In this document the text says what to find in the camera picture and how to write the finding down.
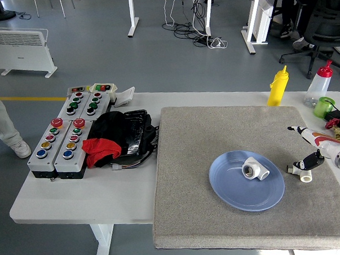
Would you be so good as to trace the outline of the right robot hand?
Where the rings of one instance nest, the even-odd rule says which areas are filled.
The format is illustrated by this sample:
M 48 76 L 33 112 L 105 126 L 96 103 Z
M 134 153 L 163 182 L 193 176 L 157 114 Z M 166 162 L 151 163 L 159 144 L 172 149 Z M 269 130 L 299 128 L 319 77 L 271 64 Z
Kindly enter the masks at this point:
M 294 162 L 293 167 L 307 171 L 321 165 L 324 159 L 330 159 L 340 169 L 340 141 L 308 127 L 289 126 L 288 130 L 296 131 L 306 142 L 317 148 L 315 153 L 308 155 L 304 160 Z

